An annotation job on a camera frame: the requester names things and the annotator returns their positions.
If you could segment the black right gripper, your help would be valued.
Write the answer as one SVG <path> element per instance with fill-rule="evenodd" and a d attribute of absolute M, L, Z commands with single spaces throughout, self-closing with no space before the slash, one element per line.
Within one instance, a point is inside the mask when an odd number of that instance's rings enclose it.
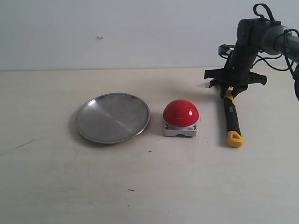
<path fill-rule="evenodd" d="M 232 96 L 236 97 L 246 91 L 248 84 L 267 83 L 267 77 L 251 72 L 252 65 L 259 48 L 251 45 L 241 45 L 236 42 L 230 52 L 225 66 L 220 69 L 206 70 L 204 79 L 213 79 L 220 85 L 220 97 L 224 98 L 229 87 L 233 87 Z"/>

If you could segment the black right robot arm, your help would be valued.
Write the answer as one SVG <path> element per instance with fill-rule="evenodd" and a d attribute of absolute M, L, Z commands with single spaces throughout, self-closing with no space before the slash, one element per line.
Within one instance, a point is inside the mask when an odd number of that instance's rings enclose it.
<path fill-rule="evenodd" d="M 220 56 L 227 56 L 223 68 L 206 70 L 205 79 L 210 79 L 209 87 L 219 85 L 223 98 L 228 88 L 232 88 L 232 96 L 247 90 L 250 84 L 267 83 L 267 77 L 251 69 L 260 52 L 269 55 L 283 55 L 289 71 L 299 83 L 299 70 L 293 70 L 291 63 L 299 62 L 299 37 L 293 36 L 294 29 L 281 25 L 280 21 L 268 19 L 243 19 L 237 27 L 235 45 L 223 44 L 218 48 Z"/>

